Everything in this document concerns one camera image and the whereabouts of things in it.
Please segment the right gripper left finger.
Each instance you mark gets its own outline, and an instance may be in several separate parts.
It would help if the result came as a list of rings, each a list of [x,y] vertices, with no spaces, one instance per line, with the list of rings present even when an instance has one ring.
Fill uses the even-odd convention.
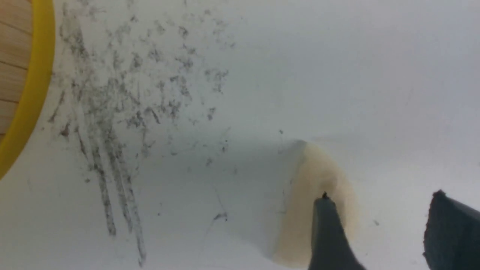
[[[341,224],[336,204],[324,192],[313,204],[309,270],[364,270]]]

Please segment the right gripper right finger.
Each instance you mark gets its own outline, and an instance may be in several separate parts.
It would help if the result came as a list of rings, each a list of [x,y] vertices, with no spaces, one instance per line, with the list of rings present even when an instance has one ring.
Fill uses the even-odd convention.
[[[480,213],[442,190],[433,193],[423,238],[430,270],[480,268]]]

